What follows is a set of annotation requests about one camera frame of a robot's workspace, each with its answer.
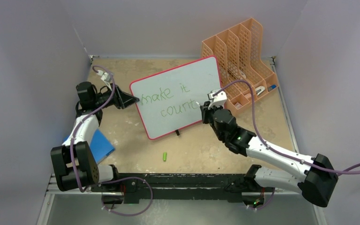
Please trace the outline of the pink framed whiteboard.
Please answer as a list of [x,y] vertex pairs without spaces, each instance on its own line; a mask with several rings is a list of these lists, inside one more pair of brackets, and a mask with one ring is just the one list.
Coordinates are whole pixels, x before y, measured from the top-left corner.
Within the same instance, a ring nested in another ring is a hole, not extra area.
[[151,140],[201,120],[199,104],[221,88],[215,56],[198,59],[131,82],[147,137]]

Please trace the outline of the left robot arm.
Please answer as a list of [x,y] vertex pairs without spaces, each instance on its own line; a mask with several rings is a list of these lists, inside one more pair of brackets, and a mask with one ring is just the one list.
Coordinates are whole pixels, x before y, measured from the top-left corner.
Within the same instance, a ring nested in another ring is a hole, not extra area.
[[57,186],[60,191],[68,191],[102,183],[108,191],[117,191],[121,186],[118,170],[113,165],[97,165],[90,148],[92,138],[101,124],[104,108],[113,105],[125,109],[140,99],[113,83],[105,92],[98,92],[90,82],[79,83],[76,90],[79,101],[73,130],[62,145],[50,152]]

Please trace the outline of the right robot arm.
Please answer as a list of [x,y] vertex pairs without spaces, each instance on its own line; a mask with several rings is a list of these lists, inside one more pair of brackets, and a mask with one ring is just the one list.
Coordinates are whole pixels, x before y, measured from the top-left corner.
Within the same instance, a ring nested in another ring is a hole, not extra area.
[[205,102],[200,106],[202,122],[210,125],[228,150],[277,167],[273,170],[260,165],[252,166],[244,178],[247,189],[281,188],[301,194],[316,206],[328,206],[338,176],[328,171],[333,166],[325,155],[317,154],[313,157],[290,152],[282,147],[273,151],[270,142],[260,140],[254,132],[240,127],[229,110],[209,105],[209,102]]

